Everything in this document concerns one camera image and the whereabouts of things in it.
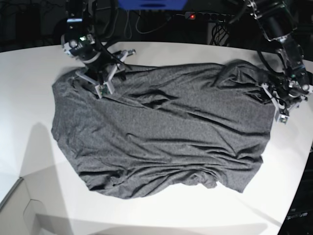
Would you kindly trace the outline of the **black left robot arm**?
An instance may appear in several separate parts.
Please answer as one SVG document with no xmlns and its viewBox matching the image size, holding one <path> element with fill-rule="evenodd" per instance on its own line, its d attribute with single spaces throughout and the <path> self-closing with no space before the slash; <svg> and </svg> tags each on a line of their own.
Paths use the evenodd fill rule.
<svg viewBox="0 0 313 235">
<path fill-rule="evenodd" d="M 291 35 L 296 26 L 284 1 L 245 0 L 240 11 L 228 23 L 238 21 L 248 8 L 251 9 L 250 14 L 257 21 L 265 39 L 281 44 L 276 49 L 276 54 L 283 64 L 282 72 L 275 71 L 261 51 L 257 53 L 272 74 L 271 81 L 261 86 L 275 106 L 275 120 L 287 123 L 290 112 L 313 93 L 313 75 L 306 70 L 303 50 Z"/>
</svg>

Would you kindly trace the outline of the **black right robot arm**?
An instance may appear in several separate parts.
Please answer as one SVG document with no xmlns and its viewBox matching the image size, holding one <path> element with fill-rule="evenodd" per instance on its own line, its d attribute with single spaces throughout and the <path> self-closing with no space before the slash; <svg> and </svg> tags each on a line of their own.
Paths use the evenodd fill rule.
<svg viewBox="0 0 313 235">
<path fill-rule="evenodd" d="M 100 35 L 96 28 L 97 1 L 67 0 L 67 31 L 61 36 L 63 52 L 85 65 L 75 74 L 91 83 L 99 98 L 115 92 L 112 80 L 116 74 L 121 74 L 122 81 L 126 80 L 125 69 L 130 66 L 125 64 L 125 60 L 136 53 L 134 49 L 111 53 L 108 46 L 102 44 L 101 38 L 112 29 L 116 16 L 115 2 L 111 0 L 110 5 L 108 26 Z"/>
</svg>

